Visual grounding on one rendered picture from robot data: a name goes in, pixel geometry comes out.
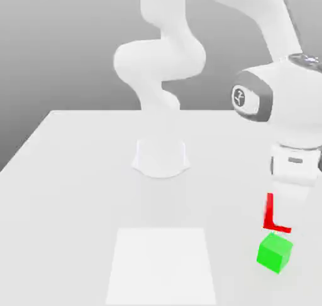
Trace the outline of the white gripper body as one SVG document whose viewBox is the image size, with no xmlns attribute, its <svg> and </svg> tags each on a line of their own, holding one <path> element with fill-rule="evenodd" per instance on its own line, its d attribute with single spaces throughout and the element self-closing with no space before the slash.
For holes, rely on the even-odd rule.
<svg viewBox="0 0 322 306">
<path fill-rule="evenodd" d="M 295 209 L 296 207 L 302 207 L 305 205 L 312 189 L 312 187 L 304 185 L 274 180 L 272 182 L 274 208 Z"/>
</svg>

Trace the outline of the small red cube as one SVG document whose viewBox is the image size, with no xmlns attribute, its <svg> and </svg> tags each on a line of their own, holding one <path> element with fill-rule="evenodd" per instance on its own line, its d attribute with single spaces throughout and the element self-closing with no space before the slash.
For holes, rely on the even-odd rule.
<svg viewBox="0 0 322 306">
<path fill-rule="evenodd" d="M 270 192 L 267 194 L 263 228 L 287 234 L 290 234 L 292 231 L 291 227 L 279 226 L 274 223 L 274 195 Z"/>
</svg>

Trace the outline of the small green cube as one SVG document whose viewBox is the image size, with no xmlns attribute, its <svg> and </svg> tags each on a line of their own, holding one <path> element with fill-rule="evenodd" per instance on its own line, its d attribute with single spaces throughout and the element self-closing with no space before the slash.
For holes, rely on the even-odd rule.
<svg viewBox="0 0 322 306">
<path fill-rule="evenodd" d="M 279 274 L 291 257 L 293 243 L 280 235 L 270 232 L 260 243 L 257 262 L 270 271 Z"/>
</svg>

